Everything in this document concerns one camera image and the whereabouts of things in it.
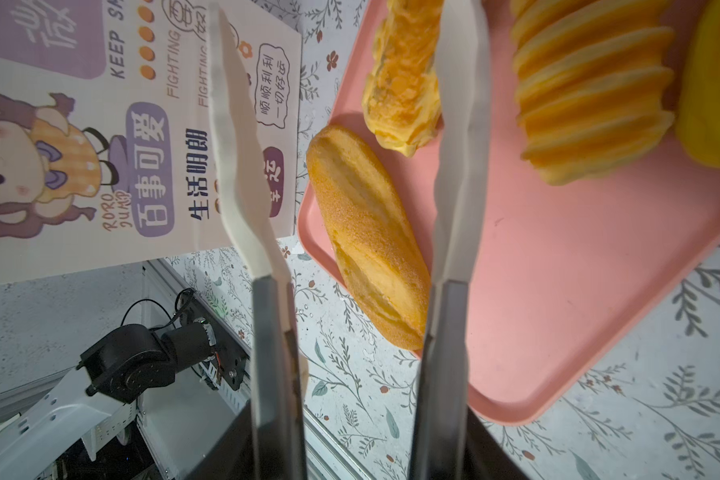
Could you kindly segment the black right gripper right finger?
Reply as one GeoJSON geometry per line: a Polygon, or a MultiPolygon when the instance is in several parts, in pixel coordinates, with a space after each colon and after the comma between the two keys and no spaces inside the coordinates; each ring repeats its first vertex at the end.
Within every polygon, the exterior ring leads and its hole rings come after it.
{"type": "Polygon", "coordinates": [[[471,408],[467,409],[464,475],[472,480],[529,480],[471,408]]]}

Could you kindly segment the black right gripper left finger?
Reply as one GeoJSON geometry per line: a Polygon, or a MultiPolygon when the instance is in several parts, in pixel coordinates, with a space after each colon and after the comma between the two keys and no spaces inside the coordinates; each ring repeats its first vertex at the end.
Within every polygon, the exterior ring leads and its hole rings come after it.
{"type": "Polygon", "coordinates": [[[248,402],[186,479],[246,480],[254,477],[253,427],[251,403],[248,402]]]}

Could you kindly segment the steel tongs with white tips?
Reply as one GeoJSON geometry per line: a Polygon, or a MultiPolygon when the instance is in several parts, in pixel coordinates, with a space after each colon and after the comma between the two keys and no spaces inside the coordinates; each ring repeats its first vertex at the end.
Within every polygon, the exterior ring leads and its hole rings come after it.
{"type": "MultiPolygon", "coordinates": [[[[291,275],[269,221],[263,151],[246,72],[230,22],[217,3],[209,6],[207,42],[221,218],[253,279],[254,473],[259,479],[302,479],[306,453],[291,275]]],[[[434,60],[445,129],[434,187],[434,303],[420,368],[409,475],[461,479],[469,408],[469,284],[483,228],[490,143],[489,34],[479,2],[445,4],[434,60]]]]}

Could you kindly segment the white printed paper bag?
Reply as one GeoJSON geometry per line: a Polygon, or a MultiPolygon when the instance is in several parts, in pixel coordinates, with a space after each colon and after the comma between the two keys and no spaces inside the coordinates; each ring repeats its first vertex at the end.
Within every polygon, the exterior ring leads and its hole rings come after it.
{"type": "Polygon", "coordinates": [[[226,247],[205,1],[0,1],[0,284],[226,247]]]}

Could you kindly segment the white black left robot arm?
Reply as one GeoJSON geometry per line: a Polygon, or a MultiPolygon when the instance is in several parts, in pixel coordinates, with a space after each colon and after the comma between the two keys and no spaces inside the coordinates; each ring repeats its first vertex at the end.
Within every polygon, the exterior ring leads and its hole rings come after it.
{"type": "Polygon", "coordinates": [[[176,307],[164,325],[125,323],[109,332],[20,421],[1,430],[0,479],[36,478],[145,391],[173,384],[195,365],[207,365],[216,388],[239,389],[244,346],[224,325],[200,316],[204,310],[190,290],[177,295],[176,307]]]}

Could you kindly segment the sugared oblong bread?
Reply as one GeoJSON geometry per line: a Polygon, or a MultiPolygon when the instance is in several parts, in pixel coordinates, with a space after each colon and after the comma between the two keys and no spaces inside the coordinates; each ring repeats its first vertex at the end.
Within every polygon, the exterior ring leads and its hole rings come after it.
{"type": "Polygon", "coordinates": [[[381,147],[408,158],[435,138],[441,117],[434,55],[443,7],[439,0],[389,1],[373,41],[364,121],[381,147]]]}

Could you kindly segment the ridged spiral bread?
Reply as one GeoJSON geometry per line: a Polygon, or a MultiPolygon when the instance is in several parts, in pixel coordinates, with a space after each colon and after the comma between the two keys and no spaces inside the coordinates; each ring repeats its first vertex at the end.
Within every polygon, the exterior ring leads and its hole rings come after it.
{"type": "Polygon", "coordinates": [[[664,1],[513,1],[512,68],[521,153],[553,186],[603,176],[655,148],[675,115],[662,104],[674,30],[664,1]]]}

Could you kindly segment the long golden baguette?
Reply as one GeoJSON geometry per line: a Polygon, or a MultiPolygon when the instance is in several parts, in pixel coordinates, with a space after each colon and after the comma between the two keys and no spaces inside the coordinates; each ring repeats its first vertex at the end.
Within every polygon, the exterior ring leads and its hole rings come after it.
{"type": "Polygon", "coordinates": [[[430,274],[388,172],[340,125],[311,140],[306,166],[346,289],[386,340],[421,349],[430,274]]]}

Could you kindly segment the yellow orange bun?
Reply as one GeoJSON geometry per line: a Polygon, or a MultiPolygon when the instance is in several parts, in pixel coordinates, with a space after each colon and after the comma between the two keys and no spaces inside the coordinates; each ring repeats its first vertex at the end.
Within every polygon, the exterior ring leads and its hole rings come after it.
{"type": "Polygon", "coordinates": [[[709,1],[686,55],[675,133],[697,163],[720,169],[720,1],[709,1]]]}

